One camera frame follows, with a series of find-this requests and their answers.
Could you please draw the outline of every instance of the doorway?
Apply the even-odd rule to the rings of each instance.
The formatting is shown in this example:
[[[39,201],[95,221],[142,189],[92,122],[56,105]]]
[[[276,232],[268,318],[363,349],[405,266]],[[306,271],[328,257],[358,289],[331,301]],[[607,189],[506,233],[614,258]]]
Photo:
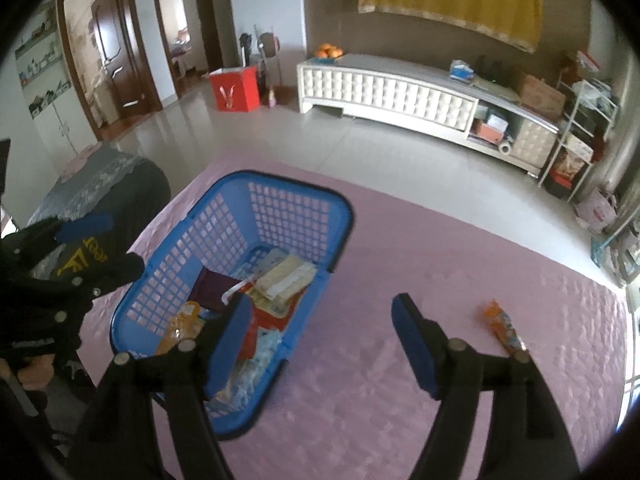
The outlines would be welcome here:
[[[134,0],[58,0],[63,53],[98,140],[162,110]]]
[[[162,43],[178,97],[222,68],[213,0],[155,0]]]

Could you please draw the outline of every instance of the blue plastic basket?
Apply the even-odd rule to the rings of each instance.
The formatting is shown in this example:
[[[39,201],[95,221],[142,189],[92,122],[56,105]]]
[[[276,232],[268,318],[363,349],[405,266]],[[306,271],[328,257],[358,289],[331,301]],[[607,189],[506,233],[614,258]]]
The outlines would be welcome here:
[[[144,275],[117,306],[111,320],[113,351],[153,355],[202,267],[227,275],[250,274],[273,248],[313,261],[318,273],[246,407],[232,412],[206,403],[219,438],[244,433],[295,348],[340,259],[353,221],[350,203],[333,190],[255,171],[223,177],[169,233]],[[210,383],[225,384],[229,370],[222,372],[225,376],[220,373],[212,368]]]

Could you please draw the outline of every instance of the wooden door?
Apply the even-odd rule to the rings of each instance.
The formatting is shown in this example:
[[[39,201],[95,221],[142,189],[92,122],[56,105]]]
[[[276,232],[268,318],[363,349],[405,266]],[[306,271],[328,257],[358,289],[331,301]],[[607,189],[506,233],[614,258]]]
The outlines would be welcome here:
[[[209,65],[209,71],[213,72],[223,66],[220,38],[218,37],[216,16],[213,11],[213,0],[196,0],[196,6],[200,17],[200,30],[207,64]]]
[[[91,10],[98,49],[120,116],[148,114],[151,106],[131,53],[122,0],[95,0]]]

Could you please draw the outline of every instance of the brown wall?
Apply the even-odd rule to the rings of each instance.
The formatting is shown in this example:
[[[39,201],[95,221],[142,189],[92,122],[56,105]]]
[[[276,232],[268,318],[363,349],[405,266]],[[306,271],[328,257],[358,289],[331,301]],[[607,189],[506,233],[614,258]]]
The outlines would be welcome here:
[[[535,54],[446,23],[384,12],[359,14],[357,9],[358,0],[305,0],[309,54],[327,41],[346,52],[394,57],[445,69],[452,59],[473,64],[485,54],[488,62],[497,59],[504,64],[517,64],[555,82],[560,52],[586,48],[589,43],[590,0],[544,0],[542,34]]]

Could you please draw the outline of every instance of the snack wrapper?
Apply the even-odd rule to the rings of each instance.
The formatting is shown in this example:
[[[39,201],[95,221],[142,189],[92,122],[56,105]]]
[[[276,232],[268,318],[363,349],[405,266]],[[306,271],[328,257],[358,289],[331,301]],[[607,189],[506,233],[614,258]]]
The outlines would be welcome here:
[[[293,296],[309,286],[318,269],[297,254],[290,254],[255,282],[255,288],[274,306],[268,307],[274,317],[285,317],[286,306]]]
[[[240,292],[248,295],[254,303],[251,323],[249,323],[249,330],[242,343],[239,358],[252,359],[254,357],[259,328],[280,332],[286,329],[305,290],[294,295],[286,305],[278,305],[267,300],[252,283],[247,283],[239,289]]]
[[[200,305],[195,301],[187,301],[169,322],[166,334],[156,347],[156,355],[166,354],[183,339],[195,339],[205,320],[198,317]]]
[[[498,341],[502,343],[509,354],[512,354],[517,350],[527,351],[524,341],[520,338],[516,329],[513,327],[511,318],[507,313],[501,309],[497,301],[493,300],[482,311],[482,315],[488,321],[489,327],[494,332]]]

